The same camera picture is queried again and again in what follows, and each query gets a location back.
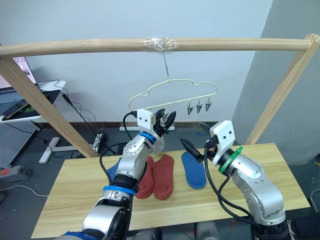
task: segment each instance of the red sock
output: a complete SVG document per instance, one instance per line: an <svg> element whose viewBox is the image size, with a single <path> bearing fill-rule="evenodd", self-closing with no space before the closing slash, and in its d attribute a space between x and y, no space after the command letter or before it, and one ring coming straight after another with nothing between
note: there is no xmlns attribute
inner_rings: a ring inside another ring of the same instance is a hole
<svg viewBox="0 0 320 240"><path fill-rule="evenodd" d="M166 200L174 188L174 159L164 154L160 160L153 163L154 188L156 199Z"/></svg>
<svg viewBox="0 0 320 240"><path fill-rule="evenodd" d="M154 189L154 176L152 174L152 167L154 159L150 156L146 159L146 171L139 183L139 191L135 194L138 199L146 199L152 194Z"/></svg>

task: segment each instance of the laptop screen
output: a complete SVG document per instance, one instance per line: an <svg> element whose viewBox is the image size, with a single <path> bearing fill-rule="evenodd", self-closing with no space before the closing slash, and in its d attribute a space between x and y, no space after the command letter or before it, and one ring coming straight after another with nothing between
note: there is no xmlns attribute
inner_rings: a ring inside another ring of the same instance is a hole
<svg viewBox="0 0 320 240"><path fill-rule="evenodd" d="M25 57L20 56L20 57L14 57L13 60L16 62L16 64L25 72L25 74L28 76L28 78L36 85L36 79L33 76L31 69L27 63L27 60ZM13 87L7 81L0 75L0 91L4 90L11 90Z"/></svg>

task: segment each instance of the metal clip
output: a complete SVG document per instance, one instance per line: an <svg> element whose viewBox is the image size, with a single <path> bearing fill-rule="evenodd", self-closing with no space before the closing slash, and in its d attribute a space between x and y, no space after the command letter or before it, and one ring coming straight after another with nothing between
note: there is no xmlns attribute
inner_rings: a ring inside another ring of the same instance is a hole
<svg viewBox="0 0 320 240"><path fill-rule="evenodd" d="M192 112L192 110L194 109L195 107L194 106L190 106L190 102L189 102L189 105L188 105L188 116L190 116L190 113Z"/></svg>
<svg viewBox="0 0 320 240"><path fill-rule="evenodd" d="M200 100L199 100L198 104L196 104L196 114L199 115L201 109L202 109L202 104L200 105Z"/></svg>
<svg viewBox="0 0 320 240"><path fill-rule="evenodd" d="M207 113L210 106L212 105L212 101L210 101L210 98L208 98L207 103L205 104L205 112Z"/></svg>

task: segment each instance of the table top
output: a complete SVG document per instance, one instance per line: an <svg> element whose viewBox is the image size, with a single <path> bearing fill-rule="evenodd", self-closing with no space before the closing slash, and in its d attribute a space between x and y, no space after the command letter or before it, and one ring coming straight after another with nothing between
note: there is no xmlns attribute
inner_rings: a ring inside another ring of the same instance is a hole
<svg viewBox="0 0 320 240"><path fill-rule="evenodd" d="M187 184L181 161L184 152L164 152L174 159L172 194L163 201L155 199L153 195L147 199L135 197L130 230L230 218L219 205L208 181L200 190ZM162 154L151 156L157 161ZM267 177L284 197L285 210L310 206L274 143L246 145L242 154L258 161L264 167ZM106 168L109 168L118 159L119 156L107 156L103 158L103 162ZM225 176L212 164L209 164L209 170L216 186L220 186ZM101 197L105 185L108 185L108 180L100 168L98 157L66 160L44 205L32 238L58 237L67 231L81 231L85 217ZM228 182L222 193L234 204L248 209L243 194L233 181ZM236 209L234 212L243 216L243 213Z"/></svg>
<svg viewBox="0 0 320 240"><path fill-rule="evenodd" d="M46 83L42 83L40 82L40 90L42 91L54 91L54 90L61 90L61 88L64 87L64 85L66 84L66 81L64 80L56 80L56 81L49 81ZM16 123L16 122L24 122L24 121L32 121L32 120L36 120L38 118L41 118L41 115L38 116L29 116L29 117L23 117L23 118L16 118L16 119L8 119L8 120L4 120L2 121L2 118L4 116L0 115L0 124L1 123Z"/></svg>

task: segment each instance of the sock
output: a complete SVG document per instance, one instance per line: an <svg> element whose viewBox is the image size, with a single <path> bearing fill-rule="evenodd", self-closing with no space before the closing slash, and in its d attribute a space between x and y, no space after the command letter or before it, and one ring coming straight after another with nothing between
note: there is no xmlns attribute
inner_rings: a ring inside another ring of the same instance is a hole
<svg viewBox="0 0 320 240"><path fill-rule="evenodd" d="M115 178L116 176L116 171L118 170L118 166L119 166L119 162L120 160L122 159L122 157L119 158L118 162L113 165L112 167L108 168L107 169L107 172L109 173L110 175L110 178L111 178L111 181Z"/></svg>
<svg viewBox="0 0 320 240"><path fill-rule="evenodd" d="M202 189L206 185L206 175L203 163L198 164L196 159L185 152L181 156L185 171L186 182L194 189Z"/></svg>
<svg viewBox="0 0 320 240"><path fill-rule="evenodd" d="M160 160L153 163L152 171L153 194L156 199L166 200L174 188L174 159L164 154Z"/></svg>
<svg viewBox="0 0 320 240"><path fill-rule="evenodd" d="M152 194L154 189L154 176L152 174L152 168L154 159L150 156L146 159L146 171L139 183L139 191L135 194L138 199L146 199Z"/></svg>

